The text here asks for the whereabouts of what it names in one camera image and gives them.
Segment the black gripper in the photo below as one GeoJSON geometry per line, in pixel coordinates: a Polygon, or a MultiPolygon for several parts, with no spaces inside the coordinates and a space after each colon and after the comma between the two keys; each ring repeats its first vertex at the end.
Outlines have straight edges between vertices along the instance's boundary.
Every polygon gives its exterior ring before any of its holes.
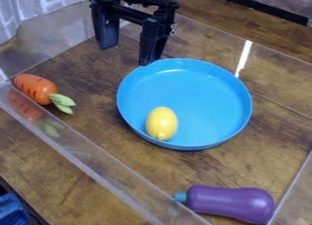
{"type": "Polygon", "coordinates": [[[139,65],[147,66],[160,56],[175,32],[175,0],[89,0],[95,38],[102,50],[118,44],[119,20],[140,25],[139,65]]]}

